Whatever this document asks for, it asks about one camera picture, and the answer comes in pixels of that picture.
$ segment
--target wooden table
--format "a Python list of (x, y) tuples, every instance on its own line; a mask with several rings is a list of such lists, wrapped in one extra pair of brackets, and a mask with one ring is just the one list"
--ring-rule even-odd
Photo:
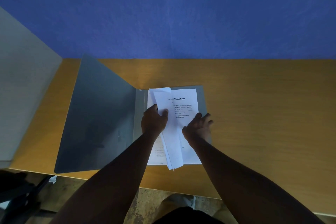
[[(213, 145), (310, 210), (336, 214), (336, 61), (101, 60), (138, 89), (203, 85)], [(64, 59), (11, 164), (53, 174), (79, 60)], [(96, 171), (63, 174), (88, 179)], [(201, 165), (148, 166), (141, 187), (219, 198)]]

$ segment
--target person's leg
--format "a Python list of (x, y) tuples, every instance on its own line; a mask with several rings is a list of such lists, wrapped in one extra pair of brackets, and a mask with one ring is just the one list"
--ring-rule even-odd
[(224, 203), (222, 203), (221, 208), (216, 211), (216, 213), (212, 217), (225, 224), (238, 224), (238, 222)]
[(189, 206), (192, 209), (195, 209), (195, 200), (196, 200), (196, 197), (191, 196), (191, 195), (184, 195), (184, 194), (170, 195), (169, 197), (167, 197), (165, 200), (161, 202), (161, 205), (159, 206), (157, 210), (157, 214), (156, 214), (154, 221), (157, 221), (158, 219), (165, 216), (167, 213), (170, 213), (171, 211), (179, 207)]

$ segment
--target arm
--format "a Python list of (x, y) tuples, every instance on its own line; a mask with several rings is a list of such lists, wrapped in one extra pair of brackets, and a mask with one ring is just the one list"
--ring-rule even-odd
[(157, 105), (150, 107), (141, 121), (143, 135), (84, 183), (51, 223), (123, 223), (167, 120), (167, 111), (160, 116)]
[(274, 182), (210, 145), (212, 124), (210, 114), (198, 113), (182, 133), (239, 224), (323, 223)]

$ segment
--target blue wall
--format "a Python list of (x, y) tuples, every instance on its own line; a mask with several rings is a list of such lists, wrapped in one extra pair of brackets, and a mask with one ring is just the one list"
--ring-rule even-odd
[(64, 58), (336, 58), (336, 0), (0, 0)]

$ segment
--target hand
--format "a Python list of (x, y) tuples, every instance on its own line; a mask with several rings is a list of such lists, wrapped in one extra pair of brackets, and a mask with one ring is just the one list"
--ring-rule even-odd
[(143, 113), (141, 120), (142, 132), (156, 133), (157, 136), (165, 129), (168, 121), (168, 110), (164, 110), (162, 116), (158, 114), (158, 105), (154, 104)]
[(182, 129), (182, 133), (185, 139), (189, 142), (199, 137), (210, 143), (211, 131), (210, 127), (213, 124), (213, 120), (210, 120), (211, 114), (207, 113), (202, 118), (202, 114), (196, 114), (195, 118), (188, 124), (188, 126)]

